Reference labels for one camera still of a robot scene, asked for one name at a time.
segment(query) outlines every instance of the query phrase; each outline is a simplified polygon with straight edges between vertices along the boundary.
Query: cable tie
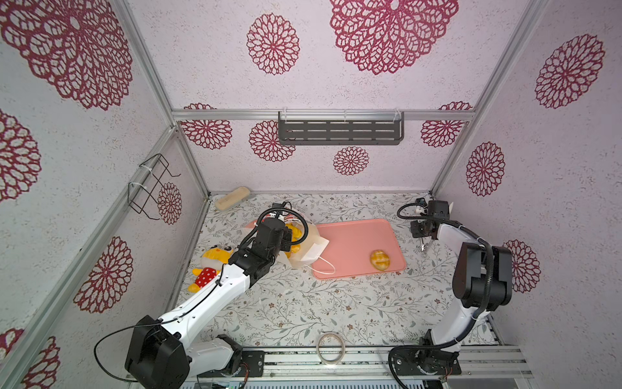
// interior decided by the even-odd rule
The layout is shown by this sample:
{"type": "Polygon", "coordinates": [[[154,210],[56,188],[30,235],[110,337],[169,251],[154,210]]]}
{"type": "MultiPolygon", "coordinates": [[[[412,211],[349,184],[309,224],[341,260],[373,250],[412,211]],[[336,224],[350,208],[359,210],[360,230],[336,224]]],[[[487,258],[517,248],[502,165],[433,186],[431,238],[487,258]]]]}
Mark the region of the cable tie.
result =
{"type": "Polygon", "coordinates": [[[140,182],[130,182],[130,184],[140,185],[140,186],[142,186],[142,188],[143,188],[144,190],[149,191],[149,189],[147,189],[147,187],[146,187],[146,186],[144,186],[144,185],[142,185],[140,182]]]}

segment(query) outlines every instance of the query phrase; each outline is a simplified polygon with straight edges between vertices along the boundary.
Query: bag handle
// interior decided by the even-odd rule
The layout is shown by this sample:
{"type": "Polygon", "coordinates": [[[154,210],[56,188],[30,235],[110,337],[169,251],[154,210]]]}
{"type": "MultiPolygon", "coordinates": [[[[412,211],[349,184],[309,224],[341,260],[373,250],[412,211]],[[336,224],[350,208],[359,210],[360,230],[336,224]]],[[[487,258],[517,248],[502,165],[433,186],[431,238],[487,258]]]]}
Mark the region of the bag handle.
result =
{"type": "Polygon", "coordinates": [[[313,270],[313,271],[314,271],[314,272],[316,272],[316,273],[326,274],[326,275],[329,275],[329,276],[330,276],[330,275],[332,275],[332,274],[335,274],[335,273],[337,272],[337,269],[335,269],[335,265],[333,265],[332,263],[328,262],[327,260],[325,260],[325,259],[324,259],[324,258],[322,258],[321,256],[318,256],[318,258],[320,258],[322,261],[324,261],[324,262],[328,263],[328,264],[330,265],[330,267],[332,267],[332,268],[333,268],[333,272],[332,272],[332,273],[324,273],[323,271],[319,271],[319,270],[315,270],[315,269],[313,269],[313,268],[312,268],[311,266],[309,266],[309,265],[305,265],[305,266],[306,266],[306,267],[308,267],[309,269],[313,270]]]}

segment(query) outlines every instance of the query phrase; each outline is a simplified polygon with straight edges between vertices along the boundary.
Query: yellow plush toy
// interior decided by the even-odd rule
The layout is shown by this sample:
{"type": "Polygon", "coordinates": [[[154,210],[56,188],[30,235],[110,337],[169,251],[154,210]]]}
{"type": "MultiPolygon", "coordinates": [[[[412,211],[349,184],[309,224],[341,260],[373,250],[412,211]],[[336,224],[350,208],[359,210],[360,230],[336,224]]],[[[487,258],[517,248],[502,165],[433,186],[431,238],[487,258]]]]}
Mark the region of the yellow plush toy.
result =
{"type": "MultiPolygon", "coordinates": [[[[300,231],[299,228],[296,228],[291,224],[288,224],[287,228],[292,230],[292,241],[298,240],[302,237],[302,231],[300,231]]],[[[289,258],[292,253],[297,253],[298,251],[300,251],[300,245],[294,245],[290,251],[285,253],[285,255],[289,258]]]]}
{"type": "Polygon", "coordinates": [[[197,276],[197,279],[188,287],[188,291],[196,293],[213,280],[214,277],[222,271],[223,265],[229,263],[229,258],[231,258],[232,253],[233,250],[228,246],[224,249],[213,246],[204,252],[201,257],[201,266],[203,266],[203,268],[192,270],[192,274],[197,276]]]}

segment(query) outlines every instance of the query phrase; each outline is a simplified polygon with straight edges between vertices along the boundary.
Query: pink tray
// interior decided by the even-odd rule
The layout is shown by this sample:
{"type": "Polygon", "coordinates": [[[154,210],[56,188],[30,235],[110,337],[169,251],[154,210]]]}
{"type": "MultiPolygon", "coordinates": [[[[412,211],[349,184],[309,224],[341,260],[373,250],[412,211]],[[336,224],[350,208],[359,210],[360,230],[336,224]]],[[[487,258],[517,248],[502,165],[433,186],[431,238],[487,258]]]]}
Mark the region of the pink tray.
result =
{"type": "MultiPolygon", "coordinates": [[[[320,236],[329,240],[322,258],[335,266],[335,274],[313,272],[317,279],[366,276],[406,269],[406,260],[399,247],[391,224],[385,219],[358,220],[318,224],[320,236]],[[374,250],[383,250],[391,259],[389,268],[380,271],[372,266],[369,257],[374,250]]],[[[314,270],[331,273],[328,263],[317,260],[314,270]]]]}

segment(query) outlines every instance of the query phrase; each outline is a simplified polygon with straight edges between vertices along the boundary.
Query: tape roll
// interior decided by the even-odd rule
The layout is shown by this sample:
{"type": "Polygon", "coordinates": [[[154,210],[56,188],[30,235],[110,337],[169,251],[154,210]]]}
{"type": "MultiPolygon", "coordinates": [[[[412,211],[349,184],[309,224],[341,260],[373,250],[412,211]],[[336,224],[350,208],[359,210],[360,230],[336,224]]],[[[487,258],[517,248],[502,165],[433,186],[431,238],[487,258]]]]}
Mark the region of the tape roll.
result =
{"type": "Polygon", "coordinates": [[[336,365],[339,362],[341,362],[343,357],[346,355],[346,344],[344,343],[343,339],[339,336],[339,334],[337,334],[336,332],[325,332],[324,335],[322,335],[320,339],[317,341],[317,345],[315,345],[315,352],[317,353],[317,356],[320,357],[320,360],[322,361],[322,363],[324,363],[325,365],[336,365]],[[320,344],[322,343],[324,338],[329,337],[329,336],[336,338],[341,344],[341,353],[339,354],[339,357],[337,357],[337,359],[327,360],[327,359],[324,359],[324,357],[322,357],[322,355],[320,354],[320,344]]]}

